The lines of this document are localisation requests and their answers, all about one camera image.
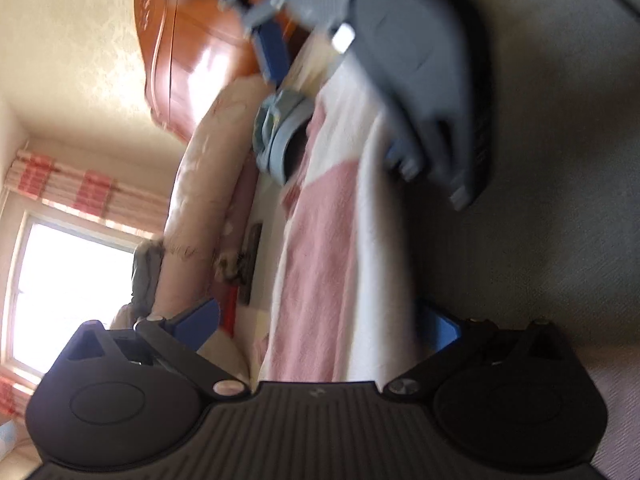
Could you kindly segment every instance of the window pane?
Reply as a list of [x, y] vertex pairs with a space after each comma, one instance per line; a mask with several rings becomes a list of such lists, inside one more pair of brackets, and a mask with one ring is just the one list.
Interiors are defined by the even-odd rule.
[[47, 372], [78, 326], [105, 326], [131, 299], [133, 254], [34, 224], [27, 241], [14, 321], [14, 358]]

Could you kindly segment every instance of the window frame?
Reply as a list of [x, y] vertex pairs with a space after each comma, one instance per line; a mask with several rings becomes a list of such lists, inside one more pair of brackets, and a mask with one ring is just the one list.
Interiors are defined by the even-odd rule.
[[133, 253], [136, 246], [144, 238], [104, 227], [39, 202], [34, 202], [18, 194], [9, 193], [0, 214], [0, 229], [2, 229], [3, 221], [9, 221], [13, 227], [12, 231], [15, 233], [15, 224], [18, 216], [19, 226], [17, 227], [17, 235], [15, 235], [14, 251], [8, 266], [8, 272], [2, 272], [2, 269], [0, 269], [0, 281], [5, 280], [6, 284], [0, 316], [0, 375], [29, 390], [34, 390], [40, 383], [42, 374], [29, 365], [18, 361], [13, 356], [13, 328], [18, 298], [18, 282], [33, 226], [42, 224], [85, 240], [130, 253]]

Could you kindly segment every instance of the wooden surface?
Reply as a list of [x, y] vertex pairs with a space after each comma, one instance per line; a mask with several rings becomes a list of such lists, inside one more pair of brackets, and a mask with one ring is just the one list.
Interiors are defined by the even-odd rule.
[[[218, 0], [134, 0], [134, 12], [152, 118], [188, 140], [225, 85], [259, 72], [253, 46]], [[298, 46], [299, 30], [279, 20]]]

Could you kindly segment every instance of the curtain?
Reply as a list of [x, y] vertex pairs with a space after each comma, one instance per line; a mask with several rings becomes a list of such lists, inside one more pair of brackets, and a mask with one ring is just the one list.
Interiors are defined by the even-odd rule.
[[18, 151], [4, 186], [76, 216], [147, 238], [162, 234], [169, 211], [169, 200], [163, 196], [25, 150]]

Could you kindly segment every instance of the pink and white towel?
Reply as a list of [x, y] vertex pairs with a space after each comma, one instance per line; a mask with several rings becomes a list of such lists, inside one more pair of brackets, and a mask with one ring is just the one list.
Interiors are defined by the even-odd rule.
[[321, 89], [284, 191], [284, 245], [261, 380], [376, 380], [420, 357], [383, 107], [346, 59]]

